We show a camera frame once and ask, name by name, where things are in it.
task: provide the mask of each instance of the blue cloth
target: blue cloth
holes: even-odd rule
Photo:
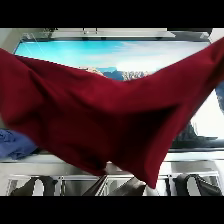
[[[31,154],[37,146],[25,135],[0,129],[0,158],[20,159]]]

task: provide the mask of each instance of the display screen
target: display screen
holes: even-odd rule
[[[209,44],[190,41],[40,41],[20,43],[15,54],[125,81],[152,75]],[[187,143],[192,141],[204,144],[217,139],[224,140],[223,96],[224,84],[221,83],[191,119],[184,134],[181,133],[174,140],[174,148],[188,147]]]

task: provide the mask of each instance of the crumpled blue fabric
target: crumpled blue fabric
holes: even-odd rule
[[[37,146],[25,135],[16,131],[0,129],[0,158],[14,160],[30,155]]]

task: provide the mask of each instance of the red cloth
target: red cloth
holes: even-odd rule
[[[224,38],[155,74],[115,81],[0,50],[6,125],[94,175],[107,161],[155,187],[172,140],[224,79]]]

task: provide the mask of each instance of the dark red fabric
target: dark red fabric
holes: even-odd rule
[[[94,175],[107,161],[155,187],[175,136],[224,79],[224,39],[155,74],[115,81],[0,50],[0,112],[13,130]]]

